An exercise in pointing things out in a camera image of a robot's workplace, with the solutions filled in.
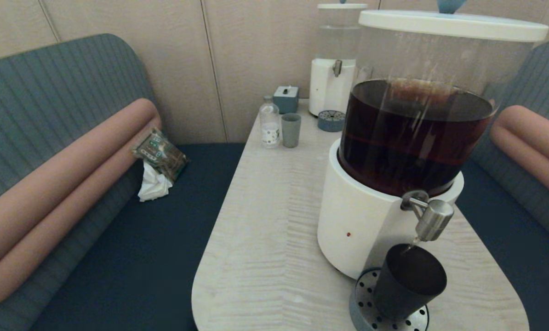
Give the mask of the blue-grey square box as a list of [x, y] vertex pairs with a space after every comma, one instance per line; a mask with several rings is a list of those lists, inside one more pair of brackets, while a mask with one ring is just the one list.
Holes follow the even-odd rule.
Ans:
[[279, 86], [273, 94], [273, 102], [280, 114], [297, 113], [298, 86]]

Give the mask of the large tea drink dispenser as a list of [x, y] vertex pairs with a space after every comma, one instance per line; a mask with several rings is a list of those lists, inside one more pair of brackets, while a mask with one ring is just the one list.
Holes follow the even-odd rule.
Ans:
[[421, 191], [453, 205], [461, 169], [534, 42], [361, 28], [341, 138], [330, 149], [317, 241], [346, 276], [382, 265], [418, 223]]

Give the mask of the clear plastic bottle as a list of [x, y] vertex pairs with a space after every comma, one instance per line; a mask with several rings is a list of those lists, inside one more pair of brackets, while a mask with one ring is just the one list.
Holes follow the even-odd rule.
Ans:
[[280, 143], [280, 110], [272, 96], [264, 96], [258, 109], [261, 141], [264, 148], [276, 148]]

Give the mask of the small white water dispenser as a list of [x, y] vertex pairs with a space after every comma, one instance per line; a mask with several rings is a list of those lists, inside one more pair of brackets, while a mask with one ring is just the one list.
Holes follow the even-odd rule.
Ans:
[[[317, 116], [323, 110], [346, 113], [356, 72], [360, 42], [360, 13], [365, 9], [318, 9], [316, 52], [311, 62], [309, 111]], [[335, 77], [332, 67], [342, 60], [342, 73]]]

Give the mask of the large blue-grey drip tray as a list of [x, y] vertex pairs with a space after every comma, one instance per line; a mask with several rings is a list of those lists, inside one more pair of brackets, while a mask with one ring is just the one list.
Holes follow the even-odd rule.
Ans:
[[365, 270], [350, 293], [349, 314], [356, 331], [428, 331], [430, 319], [426, 305], [398, 320], [380, 314], [372, 297], [379, 275], [380, 268]]

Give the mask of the large metal dispenser tap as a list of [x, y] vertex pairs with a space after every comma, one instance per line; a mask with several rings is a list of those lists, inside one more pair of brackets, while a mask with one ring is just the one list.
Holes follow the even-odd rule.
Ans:
[[416, 218], [419, 241], [435, 241], [453, 217], [454, 208], [442, 200], [431, 200], [423, 190], [409, 191], [401, 197], [401, 209], [412, 211]]

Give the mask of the teal upholstered bench sofa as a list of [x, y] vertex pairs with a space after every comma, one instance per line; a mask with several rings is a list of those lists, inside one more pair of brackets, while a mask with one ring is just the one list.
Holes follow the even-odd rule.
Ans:
[[[140, 98], [157, 108], [142, 62], [115, 35], [0, 59], [0, 196]], [[244, 147], [182, 145], [190, 163], [147, 202], [129, 149], [132, 166], [0, 303], [0, 331], [198, 331], [193, 280]]]
[[[549, 120], [549, 42], [537, 46], [504, 93]], [[483, 134], [463, 166], [458, 207], [518, 293], [530, 331], [549, 331], [549, 190]]]

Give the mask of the pink cylindrical bolster cushion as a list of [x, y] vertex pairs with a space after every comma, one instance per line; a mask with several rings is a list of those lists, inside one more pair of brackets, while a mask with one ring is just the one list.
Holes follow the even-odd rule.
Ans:
[[520, 138], [495, 122], [490, 132], [492, 141], [512, 160], [529, 172], [549, 191], [549, 159], [529, 147]]
[[526, 107], [514, 105], [504, 109], [497, 122], [549, 159], [549, 119]]
[[129, 149], [149, 125], [156, 106], [140, 98], [47, 160], [0, 196], [0, 262], [36, 224], [104, 164], [122, 176], [135, 159]]
[[121, 176], [104, 164], [36, 224], [0, 262], [0, 303], [40, 266], [86, 212]]

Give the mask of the grey-green plastic cup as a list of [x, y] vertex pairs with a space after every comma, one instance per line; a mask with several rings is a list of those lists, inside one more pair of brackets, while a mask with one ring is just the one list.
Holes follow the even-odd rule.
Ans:
[[301, 116], [288, 113], [281, 116], [281, 132], [285, 148], [296, 148], [300, 138]]

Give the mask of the small blue-grey drip tray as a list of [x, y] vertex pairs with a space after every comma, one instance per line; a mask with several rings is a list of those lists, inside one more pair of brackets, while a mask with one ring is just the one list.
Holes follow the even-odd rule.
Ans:
[[346, 114], [336, 110], [323, 110], [317, 116], [317, 127], [325, 132], [341, 132]]

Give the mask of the large white dispenser lid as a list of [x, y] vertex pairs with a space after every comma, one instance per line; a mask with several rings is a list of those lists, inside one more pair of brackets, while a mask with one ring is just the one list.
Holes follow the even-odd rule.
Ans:
[[362, 11], [358, 23], [388, 31], [520, 43], [541, 42], [549, 32], [548, 25], [507, 17], [396, 9]]

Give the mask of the dark grey tapered cup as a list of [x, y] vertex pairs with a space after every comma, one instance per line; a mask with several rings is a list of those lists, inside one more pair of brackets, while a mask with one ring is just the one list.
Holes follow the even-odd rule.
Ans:
[[409, 244], [391, 247], [372, 299], [380, 314], [399, 320], [434, 300], [447, 286], [445, 268], [428, 250]]

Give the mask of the crumpled white tissue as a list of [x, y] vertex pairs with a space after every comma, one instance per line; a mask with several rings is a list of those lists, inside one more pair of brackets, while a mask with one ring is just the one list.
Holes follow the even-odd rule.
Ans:
[[138, 198], [140, 202], [155, 200], [168, 195], [173, 182], [149, 163], [143, 163], [143, 178]]

